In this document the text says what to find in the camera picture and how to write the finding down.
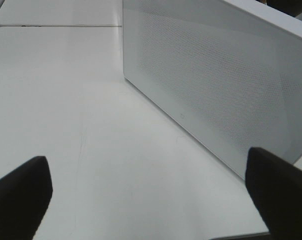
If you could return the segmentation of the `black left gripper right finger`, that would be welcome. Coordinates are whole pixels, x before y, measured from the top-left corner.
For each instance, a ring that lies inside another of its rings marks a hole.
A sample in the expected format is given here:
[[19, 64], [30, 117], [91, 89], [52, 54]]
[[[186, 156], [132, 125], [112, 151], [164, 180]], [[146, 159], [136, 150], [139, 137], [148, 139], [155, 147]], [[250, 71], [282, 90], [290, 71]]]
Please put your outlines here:
[[302, 240], [302, 170], [261, 147], [247, 155], [245, 187], [274, 240]]

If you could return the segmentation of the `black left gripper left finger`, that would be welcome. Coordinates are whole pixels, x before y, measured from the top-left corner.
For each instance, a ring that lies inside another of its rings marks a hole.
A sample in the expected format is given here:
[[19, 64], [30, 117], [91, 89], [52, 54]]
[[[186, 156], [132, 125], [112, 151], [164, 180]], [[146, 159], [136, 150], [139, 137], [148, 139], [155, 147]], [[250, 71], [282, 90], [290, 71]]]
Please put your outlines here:
[[52, 195], [45, 156], [35, 156], [0, 178], [0, 240], [33, 239]]

